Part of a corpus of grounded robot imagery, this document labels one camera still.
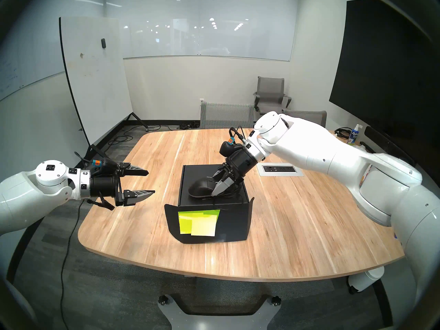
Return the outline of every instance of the bottle label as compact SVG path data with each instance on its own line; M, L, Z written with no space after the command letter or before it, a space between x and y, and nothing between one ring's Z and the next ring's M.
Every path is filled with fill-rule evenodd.
M355 141L356 141L356 138L357 138L358 134L359 134L359 131L352 131L352 132L351 132L351 135L350 135L350 137L349 137L348 144L350 144L350 145L354 145L354 143L355 143Z

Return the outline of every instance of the table edge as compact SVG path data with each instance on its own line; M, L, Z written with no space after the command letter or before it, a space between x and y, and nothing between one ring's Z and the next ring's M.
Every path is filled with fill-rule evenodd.
M323 279L331 279L331 278L338 278L338 277L345 277L350 276L352 274L365 272L368 270L372 270L377 267L385 266L390 263L394 263L402 258L405 258L405 256L400 256L399 258L393 259L391 261L388 261L386 263L380 263L375 266L368 267L366 269L361 269L357 271L352 272L343 272L343 273L335 273L335 274L328 274L326 276L309 276L309 277L285 277L285 278L265 278L265 277L243 277L243 276L219 276L217 274L210 274L210 273L200 273L200 272L192 272L192 271L183 271L183 270L177 270L169 267L164 266L154 266L154 265L148 265L146 263L141 263L137 261L131 261L128 259L120 258L118 256L113 256L111 254L107 254L104 252L96 251L92 248L86 247L83 244L81 244L84 248L86 248L87 251L90 251L92 253L105 256L110 259L114 259L117 261L121 261L123 263L129 263L131 265L150 268L157 271L162 272L168 272L168 273L175 273L175 274L182 274L184 276L193 276L193 277L201 277L201 278L210 278L210 279L220 279L220 280L234 280L234 281L241 281L241 282L260 282L260 283L283 283L283 282L305 282L305 281L311 281L311 280L323 280Z

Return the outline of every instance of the sticky note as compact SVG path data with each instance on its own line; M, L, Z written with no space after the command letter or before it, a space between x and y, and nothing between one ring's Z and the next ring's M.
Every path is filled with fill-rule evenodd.
M191 235L216 235L216 215L204 215L202 217L195 217L192 220Z
M220 210L179 212L180 234L215 236Z
M179 215L180 234L191 234L192 219Z

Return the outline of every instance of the office chair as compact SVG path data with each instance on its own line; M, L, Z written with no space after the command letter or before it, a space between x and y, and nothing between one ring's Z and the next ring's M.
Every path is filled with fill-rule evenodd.
M282 112L294 118L302 118L326 127L327 111L294 111L291 109L282 109Z
M239 125L249 129L254 127L252 104L201 102L200 129L229 129Z
M284 78L258 77L258 85L254 93L254 109L263 115L270 111L281 113L282 108L287 108L292 100L284 94ZM283 98L287 97L287 104L282 106Z

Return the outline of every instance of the whiteboard cleaner bottle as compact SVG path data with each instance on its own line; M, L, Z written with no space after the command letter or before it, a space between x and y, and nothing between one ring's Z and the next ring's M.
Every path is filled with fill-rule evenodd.
M349 145L355 144L356 138L359 134L359 129L362 129L362 128L363 128L363 126L361 124L356 124L356 127L350 133L350 137L349 137L347 144L349 144Z

